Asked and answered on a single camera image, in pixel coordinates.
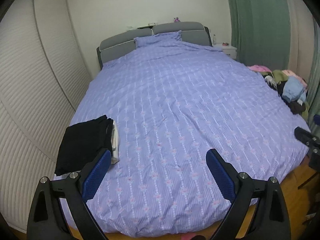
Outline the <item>black pants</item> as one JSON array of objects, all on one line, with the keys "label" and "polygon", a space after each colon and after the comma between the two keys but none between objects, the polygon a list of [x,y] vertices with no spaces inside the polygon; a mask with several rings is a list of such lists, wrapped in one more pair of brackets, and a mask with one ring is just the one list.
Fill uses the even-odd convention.
[{"label": "black pants", "polygon": [[102,149],[113,152],[112,131],[113,119],[106,115],[67,127],[59,147],[55,174],[61,176],[82,170]]}]

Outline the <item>dark brown garment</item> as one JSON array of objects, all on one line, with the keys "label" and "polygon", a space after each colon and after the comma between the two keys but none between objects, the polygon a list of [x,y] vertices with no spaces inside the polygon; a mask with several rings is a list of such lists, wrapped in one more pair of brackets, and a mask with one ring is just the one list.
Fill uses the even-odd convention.
[{"label": "dark brown garment", "polygon": [[292,114],[297,115],[297,114],[302,114],[306,110],[306,106],[303,103],[300,105],[297,101],[292,101],[288,104],[290,111]]}]

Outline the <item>light blue garment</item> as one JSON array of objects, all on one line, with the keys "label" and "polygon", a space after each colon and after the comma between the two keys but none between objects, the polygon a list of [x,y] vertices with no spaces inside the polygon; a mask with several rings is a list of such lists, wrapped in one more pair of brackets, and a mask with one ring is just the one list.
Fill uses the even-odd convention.
[{"label": "light blue garment", "polygon": [[293,101],[304,103],[306,101],[306,88],[296,77],[290,76],[284,85],[281,97],[288,103]]}]

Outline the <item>olive green garment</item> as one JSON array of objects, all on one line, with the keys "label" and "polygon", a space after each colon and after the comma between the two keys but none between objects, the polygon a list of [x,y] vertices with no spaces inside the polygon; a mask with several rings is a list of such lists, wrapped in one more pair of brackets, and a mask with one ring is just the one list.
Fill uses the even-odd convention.
[{"label": "olive green garment", "polygon": [[272,76],[276,83],[285,82],[289,79],[289,77],[282,70],[274,70],[272,72]]}]

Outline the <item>black white patterned garment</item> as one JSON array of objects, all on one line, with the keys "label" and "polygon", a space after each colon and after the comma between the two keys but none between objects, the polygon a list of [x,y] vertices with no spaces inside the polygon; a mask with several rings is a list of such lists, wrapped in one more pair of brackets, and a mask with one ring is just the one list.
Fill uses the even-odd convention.
[{"label": "black white patterned garment", "polygon": [[272,88],[273,90],[277,90],[277,83],[272,76],[267,75],[264,77],[264,80],[270,88]]}]

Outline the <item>pink garment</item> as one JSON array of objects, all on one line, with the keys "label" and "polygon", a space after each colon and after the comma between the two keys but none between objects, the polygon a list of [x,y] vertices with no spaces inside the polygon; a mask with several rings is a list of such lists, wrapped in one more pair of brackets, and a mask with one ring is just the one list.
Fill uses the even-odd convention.
[{"label": "pink garment", "polygon": [[266,66],[261,66],[261,65],[253,65],[253,66],[248,66],[247,67],[248,69],[250,69],[251,71],[254,71],[254,72],[267,72],[267,73],[271,73],[272,70],[270,70],[268,67]]}]

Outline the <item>folded cream garment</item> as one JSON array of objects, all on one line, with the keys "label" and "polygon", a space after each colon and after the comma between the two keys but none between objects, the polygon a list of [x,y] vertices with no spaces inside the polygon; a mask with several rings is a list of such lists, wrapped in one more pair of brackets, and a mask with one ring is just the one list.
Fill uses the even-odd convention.
[{"label": "folded cream garment", "polygon": [[113,122],[111,145],[112,145],[111,164],[116,164],[119,161],[119,132],[118,132],[117,124],[115,121]]}]

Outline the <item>white nightstand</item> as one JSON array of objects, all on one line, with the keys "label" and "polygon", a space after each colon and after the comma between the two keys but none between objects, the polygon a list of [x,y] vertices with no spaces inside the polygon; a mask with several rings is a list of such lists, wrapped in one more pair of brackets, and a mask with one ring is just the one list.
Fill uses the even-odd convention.
[{"label": "white nightstand", "polygon": [[217,43],[214,45],[214,47],[221,49],[231,59],[234,59],[234,60],[237,59],[238,49],[236,47],[231,46],[228,43]]}]

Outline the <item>green curtain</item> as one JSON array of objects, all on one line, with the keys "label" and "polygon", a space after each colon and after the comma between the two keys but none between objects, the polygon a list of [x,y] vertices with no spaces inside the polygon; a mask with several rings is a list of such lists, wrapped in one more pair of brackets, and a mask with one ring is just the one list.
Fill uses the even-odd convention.
[{"label": "green curtain", "polygon": [[289,63],[291,24],[287,0],[228,0],[232,46],[246,66],[286,69]]}]

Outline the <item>purple patterned bed cover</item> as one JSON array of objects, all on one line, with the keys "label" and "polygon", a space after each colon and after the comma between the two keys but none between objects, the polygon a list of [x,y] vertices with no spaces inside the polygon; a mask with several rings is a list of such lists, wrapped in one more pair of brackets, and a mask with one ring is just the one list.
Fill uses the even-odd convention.
[{"label": "purple patterned bed cover", "polygon": [[206,153],[254,179],[283,180],[307,154],[308,125],[263,77],[213,47],[165,40],[104,64],[71,123],[105,115],[119,161],[87,205],[103,232],[156,237],[197,232],[230,207]]}]

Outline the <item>white ribbed wardrobe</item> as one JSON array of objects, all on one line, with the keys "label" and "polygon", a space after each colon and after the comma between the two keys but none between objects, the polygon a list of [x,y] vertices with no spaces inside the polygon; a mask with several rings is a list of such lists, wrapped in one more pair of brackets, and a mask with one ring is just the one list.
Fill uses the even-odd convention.
[{"label": "white ribbed wardrobe", "polygon": [[1,21],[1,214],[25,232],[91,77],[67,0],[15,0]]}]

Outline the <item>grey upholstered headboard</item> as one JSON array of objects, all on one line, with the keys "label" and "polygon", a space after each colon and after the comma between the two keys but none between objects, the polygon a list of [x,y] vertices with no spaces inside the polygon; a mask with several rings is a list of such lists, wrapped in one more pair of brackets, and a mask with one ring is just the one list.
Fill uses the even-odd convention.
[{"label": "grey upholstered headboard", "polygon": [[174,22],[130,30],[103,40],[97,48],[100,68],[131,51],[163,40],[178,40],[212,46],[210,32],[199,22]]}]

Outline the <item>purple patterned pillow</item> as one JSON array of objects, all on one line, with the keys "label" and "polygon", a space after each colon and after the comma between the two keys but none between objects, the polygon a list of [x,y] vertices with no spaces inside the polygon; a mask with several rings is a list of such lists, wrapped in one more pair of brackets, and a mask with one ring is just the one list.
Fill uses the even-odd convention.
[{"label": "purple patterned pillow", "polygon": [[167,40],[182,41],[182,32],[179,30],[175,32],[160,33],[160,34],[151,35],[151,36],[134,38],[136,48],[146,47],[146,46],[153,45],[158,42],[167,41]]}]

